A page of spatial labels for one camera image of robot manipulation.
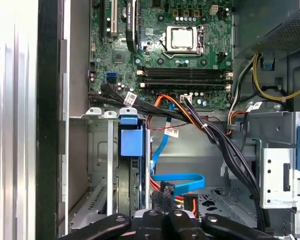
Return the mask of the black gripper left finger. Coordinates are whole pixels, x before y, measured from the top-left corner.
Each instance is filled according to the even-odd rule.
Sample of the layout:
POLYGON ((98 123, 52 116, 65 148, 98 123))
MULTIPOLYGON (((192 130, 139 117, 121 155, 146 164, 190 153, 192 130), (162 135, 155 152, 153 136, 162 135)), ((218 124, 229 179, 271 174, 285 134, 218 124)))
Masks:
POLYGON ((161 240, 163 237, 162 191, 151 195, 151 209, 138 210, 133 218, 115 213, 60 237, 61 240, 161 240))

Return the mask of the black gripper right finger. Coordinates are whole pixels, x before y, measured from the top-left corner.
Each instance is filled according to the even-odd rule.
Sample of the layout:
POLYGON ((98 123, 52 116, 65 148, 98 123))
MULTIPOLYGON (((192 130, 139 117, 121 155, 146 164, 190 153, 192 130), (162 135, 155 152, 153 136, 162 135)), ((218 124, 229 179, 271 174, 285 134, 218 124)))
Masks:
POLYGON ((207 240, 207 235, 217 240, 274 240, 275 237, 233 221, 218 214, 207 214, 197 225, 198 198, 192 195, 177 196, 177 200, 191 205, 192 210, 173 208, 167 214, 167 226, 178 240, 207 240))

